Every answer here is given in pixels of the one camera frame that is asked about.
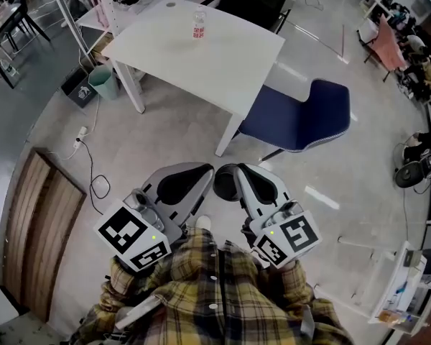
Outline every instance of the trash can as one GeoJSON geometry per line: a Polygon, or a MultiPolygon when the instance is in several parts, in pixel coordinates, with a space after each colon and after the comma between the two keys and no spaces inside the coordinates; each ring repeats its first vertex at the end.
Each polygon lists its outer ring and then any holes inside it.
{"type": "Polygon", "coordinates": [[[118,98],[118,84],[113,70],[107,65],[96,66],[89,75],[89,84],[106,100],[118,98]]]}
{"type": "Polygon", "coordinates": [[[65,79],[61,91],[79,107],[85,107],[96,95],[96,91],[88,83],[88,72],[78,67],[65,79]]]}
{"type": "Polygon", "coordinates": [[[236,202],[240,200],[233,177],[235,168],[236,164],[224,165],[217,170],[214,177],[214,193],[228,202],[236,202]]]}

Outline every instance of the blue chair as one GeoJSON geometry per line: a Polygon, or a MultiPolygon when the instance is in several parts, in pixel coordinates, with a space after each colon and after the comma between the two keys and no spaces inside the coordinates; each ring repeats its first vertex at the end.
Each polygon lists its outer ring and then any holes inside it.
{"type": "Polygon", "coordinates": [[[263,86],[239,131],[280,147],[261,159],[266,161],[283,151],[301,152],[329,142],[345,134],[349,126],[349,90],[315,79],[306,102],[263,86]]]}

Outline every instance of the yellow plaid shirt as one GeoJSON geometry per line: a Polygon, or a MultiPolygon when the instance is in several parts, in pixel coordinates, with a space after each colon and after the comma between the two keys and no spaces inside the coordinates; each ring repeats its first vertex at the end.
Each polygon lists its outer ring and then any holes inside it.
{"type": "Polygon", "coordinates": [[[70,343],[104,339],[120,308],[152,293],[162,305],[126,329],[128,344],[353,343],[332,303],[314,298],[299,262],[285,270],[263,269],[229,241],[218,250],[208,230],[188,229],[187,236],[173,254],[139,275],[130,275],[113,258],[99,304],[70,343]],[[306,305],[315,322],[312,341],[300,330],[306,305]]]}

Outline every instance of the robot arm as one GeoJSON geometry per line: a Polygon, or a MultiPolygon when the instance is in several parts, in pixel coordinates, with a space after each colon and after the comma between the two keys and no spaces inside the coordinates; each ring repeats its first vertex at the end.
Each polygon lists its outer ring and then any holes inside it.
{"type": "Polygon", "coordinates": [[[248,233],[251,247],[276,268],[322,241],[311,213],[290,198],[276,175],[259,166],[238,164],[233,178],[241,207],[248,214],[242,231],[248,233]]]}
{"type": "MultiPolygon", "coordinates": [[[[209,164],[186,162],[157,170],[123,201],[115,201],[94,227],[121,261],[138,272],[172,251],[185,222],[198,211],[212,186],[209,164]]],[[[248,218],[248,242],[276,268],[321,242],[309,211],[290,198],[284,182],[271,172],[238,164],[233,182],[248,218]]]]}

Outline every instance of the floor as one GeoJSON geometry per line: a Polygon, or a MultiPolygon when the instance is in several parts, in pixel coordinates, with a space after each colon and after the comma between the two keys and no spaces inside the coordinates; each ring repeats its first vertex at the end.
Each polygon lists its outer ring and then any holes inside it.
{"type": "MultiPolygon", "coordinates": [[[[267,79],[267,85],[299,100],[307,98],[314,78],[348,86],[351,127],[330,143],[299,154],[284,153],[262,166],[281,177],[290,194],[318,223],[323,242],[302,258],[311,285],[351,300],[371,266],[370,250],[343,246],[339,236],[365,244],[397,247],[407,237],[403,192],[393,176],[393,149],[415,131],[427,130],[424,111],[402,95],[395,79],[374,61],[364,65],[365,50],[355,28],[362,17],[358,0],[317,0],[295,3],[281,36],[287,39],[267,79]],[[319,194],[308,193],[314,189],[319,194]]],[[[124,198],[157,168],[178,162],[209,162],[215,168],[230,162],[258,164],[274,150],[262,142],[238,136],[222,158],[214,155],[229,114],[195,96],[147,75],[142,80],[147,110],[134,111],[126,95],[99,103],[94,133],[85,140],[94,160],[94,174],[104,174],[111,192],[94,201],[104,211],[124,198]]],[[[81,126],[91,127],[96,101],[83,110],[56,93],[43,111],[28,144],[44,147],[65,158],[81,126]]],[[[67,161],[49,155],[88,190],[89,159],[81,148],[67,161]]],[[[409,241],[420,247],[429,195],[405,191],[409,241]]],[[[238,203],[224,202],[211,191],[201,206],[210,216],[213,232],[247,247],[240,232],[245,219],[238,203]]],[[[69,335],[87,310],[98,301],[108,274],[110,251],[93,234],[98,214],[86,199],[70,235],[52,300],[50,325],[69,335]]],[[[338,316],[358,345],[379,344],[387,329],[335,305],[338,316]]]]}
{"type": "MultiPolygon", "coordinates": [[[[12,54],[7,40],[3,46],[13,57],[19,74],[11,78],[14,89],[0,80],[0,220],[6,191],[30,129],[53,93],[76,66],[78,44],[63,19],[55,0],[28,0],[29,16],[51,39],[14,32],[19,52],[12,54]]],[[[91,38],[92,32],[84,32],[91,38]]]]}

